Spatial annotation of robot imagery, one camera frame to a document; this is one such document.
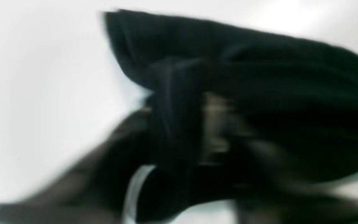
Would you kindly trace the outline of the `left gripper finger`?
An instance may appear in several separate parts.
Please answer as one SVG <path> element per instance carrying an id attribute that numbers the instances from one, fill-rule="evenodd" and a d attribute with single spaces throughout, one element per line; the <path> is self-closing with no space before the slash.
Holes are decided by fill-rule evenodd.
<path id="1" fill-rule="evenodd" d="M 148 173 L 144 137 L 150 109 L 117 128 L 50 185 L 15 203 L 0 203 L 0 224 L 128 224 Z"/>

